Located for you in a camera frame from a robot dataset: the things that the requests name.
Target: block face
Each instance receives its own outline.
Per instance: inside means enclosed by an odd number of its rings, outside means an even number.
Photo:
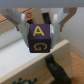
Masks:
[[[50,24],[30,24],[28,43],[31,53],[50,52]]]

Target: purple block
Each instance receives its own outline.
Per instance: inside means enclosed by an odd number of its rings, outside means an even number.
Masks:
[[[50,24],[30,24],[28,43],[31,53],[50,52]]]

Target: yellow letter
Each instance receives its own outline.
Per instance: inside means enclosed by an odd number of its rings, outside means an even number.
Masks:
[[[44,33],[39,26],[36,26],[33,36],[35,36],[36,34],[42,34],[44,36]]]
[[[34,45],[35,50],[41,50],[41,47],[39,47],[39,49],[36,48],[36,46],[40,45],[40,44],[45,46],[44,50],[47,49],[47,45],[45,43],[37,43],[37,44]]]

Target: purple cube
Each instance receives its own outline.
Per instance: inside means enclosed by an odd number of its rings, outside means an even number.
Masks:
[[[30,24],[28,43],[31,53],[50,52],[50,24]]]

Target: yellow letter a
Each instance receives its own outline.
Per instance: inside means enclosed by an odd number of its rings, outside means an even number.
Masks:
[[[35,36],[36,34],[42,34],[44,36],[44,33],[39,26],[36,26],[33,36]]]

